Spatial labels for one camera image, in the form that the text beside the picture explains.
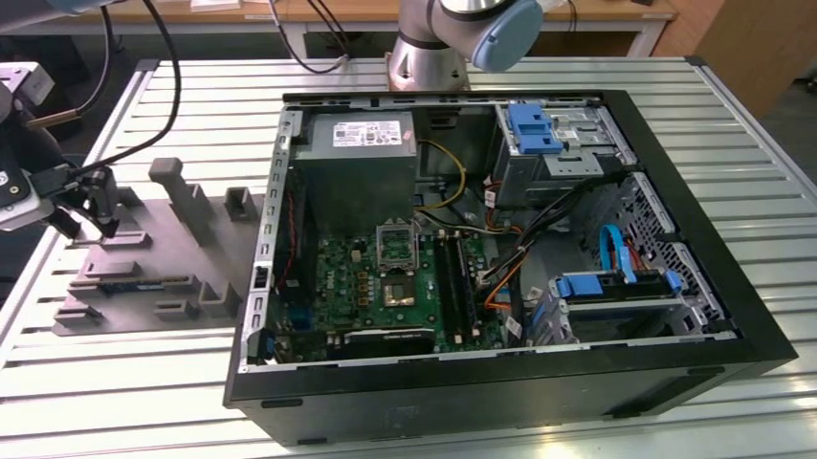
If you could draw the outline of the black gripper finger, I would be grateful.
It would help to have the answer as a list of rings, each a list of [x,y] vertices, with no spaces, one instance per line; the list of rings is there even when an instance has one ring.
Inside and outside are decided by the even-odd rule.
[[[57,207],[50,214],[49,224],[69,239],[75,239],[81,233],[81,223],[74,219],[73,213],[61,207]]]
[[[110,238],[119,228],[115,212],[119,204],[119,188],[111,169],[98,169],[86,176],[89,195],[89,219],[102,236]]]

